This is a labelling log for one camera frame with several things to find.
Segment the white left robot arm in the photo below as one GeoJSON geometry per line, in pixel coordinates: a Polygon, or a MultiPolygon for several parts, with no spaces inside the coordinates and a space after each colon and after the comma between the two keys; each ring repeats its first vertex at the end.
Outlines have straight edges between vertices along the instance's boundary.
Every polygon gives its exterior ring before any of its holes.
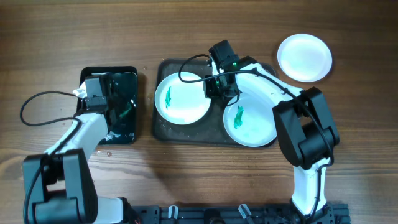
{"type": "Polygon", "coordinates": [[[124,223],[125,198],[100,197],[88,159],[131,109],[115,96],[82,99],[72,126],[52,147],[23,161],[24,223],[124,223]]]}

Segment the green yellow scrub sponge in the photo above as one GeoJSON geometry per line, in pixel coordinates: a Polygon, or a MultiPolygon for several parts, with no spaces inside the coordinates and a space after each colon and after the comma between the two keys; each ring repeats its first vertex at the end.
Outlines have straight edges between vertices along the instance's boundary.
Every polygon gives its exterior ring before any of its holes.
{"type": "Polygon", "coordinates": [[[121,110],[120,114],[119,114],[119,118],[123,119],[124,117],[126,117],[130,111],[133,109],[134,104],[131,103],[130,101],[128,101],[124,107],[124,109],[121,110]]]}

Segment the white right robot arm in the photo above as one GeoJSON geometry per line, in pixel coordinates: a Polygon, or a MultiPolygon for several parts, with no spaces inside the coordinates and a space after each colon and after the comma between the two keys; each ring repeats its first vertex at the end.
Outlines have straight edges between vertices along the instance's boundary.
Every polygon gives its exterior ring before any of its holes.
{"type": "Polygon", "coordinates": [[[212,74],[205,78],[205,96],[236,97],[244,94],[272,112],[271,128],[280,150],[294,167],[292,205],[308,223],[320,218],[326,206],[326,168],[334,163],[333,148],[340,137],[323,93],[284,83],[251,57],[211,55],[212,74]]]}

